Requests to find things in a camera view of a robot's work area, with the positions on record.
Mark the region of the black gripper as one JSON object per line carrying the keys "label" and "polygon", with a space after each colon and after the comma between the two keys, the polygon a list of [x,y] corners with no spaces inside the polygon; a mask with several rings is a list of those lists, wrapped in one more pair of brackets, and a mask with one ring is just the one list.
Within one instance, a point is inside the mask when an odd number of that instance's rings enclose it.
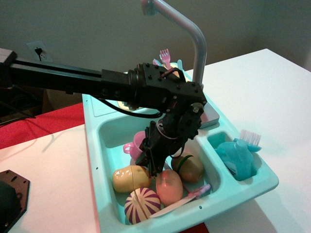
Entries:
{"label": "black gripper", "polygon": [[151,121],[145,129],[145,138],[139,147],[142,153],[135,164],[148,167],[149,176],[156,177],[163,171],[166,158],[183,148],[187,140],[182,137],[168,138],[158,130],[156,122]]}

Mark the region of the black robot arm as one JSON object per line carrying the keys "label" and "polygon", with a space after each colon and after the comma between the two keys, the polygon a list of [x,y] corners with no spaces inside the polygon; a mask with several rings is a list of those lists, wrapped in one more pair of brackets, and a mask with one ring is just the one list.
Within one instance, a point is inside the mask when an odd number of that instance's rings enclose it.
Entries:
{"label": "black robot arm", "polygon": [[148,168],[151,176],[163,170],[167,157],[184,149],[201,126],[206,98],[200,84],[188,82],[177,68],[166,70],[149,63],[137,65],[127,73],[93,71],[19,59],[11,50],[0,51],[0,85],[24,85],[88,94],[104,104],[123,101],[128,115],[137,117],[140,107],[156,109],[144,115],[150,119],[137,165]]}

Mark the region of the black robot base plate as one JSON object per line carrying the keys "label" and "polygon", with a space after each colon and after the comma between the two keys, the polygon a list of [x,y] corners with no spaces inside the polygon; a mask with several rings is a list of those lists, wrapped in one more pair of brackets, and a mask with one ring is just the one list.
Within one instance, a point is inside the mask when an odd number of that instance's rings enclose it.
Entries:
{"label": "black robot base plate", "polygon": [[0,173],[0,231],[7,233],[28,207],[30,181],[5,170]]}

